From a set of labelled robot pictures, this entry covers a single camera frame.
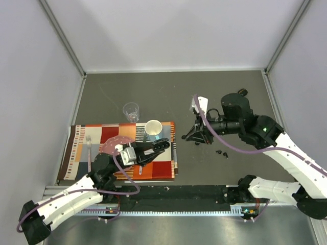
red square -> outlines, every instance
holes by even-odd
[[[172,161],[153,162],[152,178],[165,179],[172,177]]]
[[[102,127],[100,144],[104,144],[107,139],[117,136],[119,133],[119,127]]]

fork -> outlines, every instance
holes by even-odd
[[[90,135],[86,136],[87,143],[87,171],[91,172],[91,148],[92,148],[92,139]]]

utensil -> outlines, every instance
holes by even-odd
[[[145,124],[144,132],[150,141],[156,141],[163,137],[162,124],[157,120],[150,120]]]
[[[90,135],[86,136],[87,143],[87,171],[91,172],[91,148],[92,148],[92,139]]]
[[[123,113],[130,123],[136,123],[139,120],[139,107],[137,103],[129,102],[123,107]]]

light blue mug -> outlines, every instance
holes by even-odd
[[[162,124],[157,120],[148,121],[144,127],[148,139],[152,142],[161,139],[164,134],[162,131]]]

brown stripe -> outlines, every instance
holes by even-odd
[[[69,165],[69,159],[71,157],[71,152],[72,152],[72,148],[73,148],[74,138],[75,138],[75,132],[76,132],[75,128],[76,128],[75,125],[71,126],[71,135],[69,136],[69,139],[68,139],[65,156],[63,158],[62,166],[59,170],[57,180],[63,180],[63,178],[66,175],[68,165]]]

